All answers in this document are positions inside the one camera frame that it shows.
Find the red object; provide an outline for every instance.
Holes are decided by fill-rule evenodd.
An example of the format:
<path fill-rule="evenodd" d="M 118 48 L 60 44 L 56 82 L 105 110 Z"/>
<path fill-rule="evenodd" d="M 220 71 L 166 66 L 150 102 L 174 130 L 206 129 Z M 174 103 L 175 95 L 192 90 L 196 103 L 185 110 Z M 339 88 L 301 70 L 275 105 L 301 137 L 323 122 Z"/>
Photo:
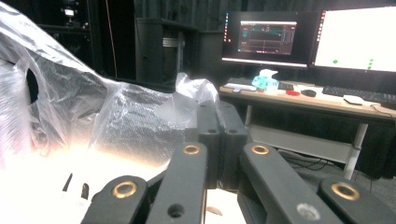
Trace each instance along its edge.
<path fill-rule="evenodd" d="M 300 93 L 299 92 L 297 92 L 297 91 L 286 91 L 286 94 L 287 95 L 300 95 Z"/>

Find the metal desk leg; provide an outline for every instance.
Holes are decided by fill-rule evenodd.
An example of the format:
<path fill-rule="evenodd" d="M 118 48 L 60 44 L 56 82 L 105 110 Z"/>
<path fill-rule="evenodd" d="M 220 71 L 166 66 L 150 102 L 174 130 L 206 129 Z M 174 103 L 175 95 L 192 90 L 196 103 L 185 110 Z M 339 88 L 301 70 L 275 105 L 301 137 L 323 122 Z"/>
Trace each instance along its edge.
<path fill-rule="evenodd" d="M 363 142 L 364 135 L 366 135 L 367 126 L 368 124 L 361 123 L 359 125 L 358 131 L 356 132 L 352 151 L 344 169 L 344 178 L 346 179 L 350 179 L 352 177 L 353 171 L 355 170 L 356 162 L 358 161 L 358 157 L 361 154 L 361 143 Z"/>
<path fill-rule="evenodd" d="M 252 106 L 248 105 L 247 106 L 247 117 L 245 119 L 245 125 L 248 126 L 250 124 L 250 120 L 251 120 L 251 110 L 252 110 Z"/>

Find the transparent plastic sheet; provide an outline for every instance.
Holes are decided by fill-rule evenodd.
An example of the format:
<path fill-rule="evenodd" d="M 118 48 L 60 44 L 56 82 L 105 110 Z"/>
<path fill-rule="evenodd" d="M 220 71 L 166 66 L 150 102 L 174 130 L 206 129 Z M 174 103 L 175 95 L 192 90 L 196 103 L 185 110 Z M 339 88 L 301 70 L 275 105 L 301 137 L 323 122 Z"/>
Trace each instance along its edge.
<path fill-rule="evenodd" d="M 197 104 L 218 100 L 210 82 L 186 74 L 177 75 L 174 94 L 100 77 L 2 2 L 0 59 L 32 70 L 39 88 L 27 109 L 31 148 L 0 161 L 12 161 L 0 169 L 0 223 L 79 223 L 87 208 L 79 199 L 83 183 L 91 198 L 119 175 L 150 180 L 196 125 Z M 25 81 L 23 72 L 15 81 Z"/>

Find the wooden desk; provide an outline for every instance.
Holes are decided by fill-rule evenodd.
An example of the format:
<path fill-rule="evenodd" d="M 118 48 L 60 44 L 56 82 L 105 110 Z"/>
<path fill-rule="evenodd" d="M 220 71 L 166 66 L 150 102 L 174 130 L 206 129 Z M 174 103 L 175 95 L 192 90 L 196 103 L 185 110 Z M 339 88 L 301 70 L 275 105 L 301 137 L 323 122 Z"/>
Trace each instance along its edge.
<path fill-rule="evenodd" d="M 361 152 L 361 143 L 364 139 L 368 123 L 370 121 L 375 121 L 393 124 L 394 119 L 390 115 L 395 118 L 396 110 L 387 109 L 377 103 L 371 102 L 364 102 L 363 105 L 351 105 L 344 101 L 342 97 L 322 94 L 322 88 L 320 87 L 298 86 L 295 89 L 297 91 L 306 89 L 314 90 L 317 92 L 317 96 L 308 97 L 302 94 L 299 96 L 291 96 L 287 95 L 285 91 L 233 92 L 232 89 L 224 87 L 220 87 L 219 94 L 220 97 L 226 96 L 246 102 L 248 105 L 246 125 L 253 141 L 326 160 L 345 163 L 344 177 L 350 179 Z M 319 114 L 336 114 L 356 119 L 359 121 L 360 125 L 353 144 L 347 144 L 251 124 L 252 106 L 263 104 L 299 107 L 303 110 L 309 110 L 310 112 Z M 371 105 L 374 105 L 378 111 L 383 113 L 376 111 Z"/>

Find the computer monitor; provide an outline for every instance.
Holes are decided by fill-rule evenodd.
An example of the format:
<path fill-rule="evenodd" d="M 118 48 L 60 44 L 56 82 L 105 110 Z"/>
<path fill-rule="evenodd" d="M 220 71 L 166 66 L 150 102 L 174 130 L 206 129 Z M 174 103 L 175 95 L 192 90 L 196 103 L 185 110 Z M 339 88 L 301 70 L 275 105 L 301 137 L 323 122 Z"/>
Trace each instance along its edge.
<path fill-rule="evenodd" d="M 306 68 L 319 12 L 227 12 L 222 60 Z"/>
<path fill-rule="evenodd" d="M 323 11 L 312 64 L 396 72 L 396 7 Z"/>

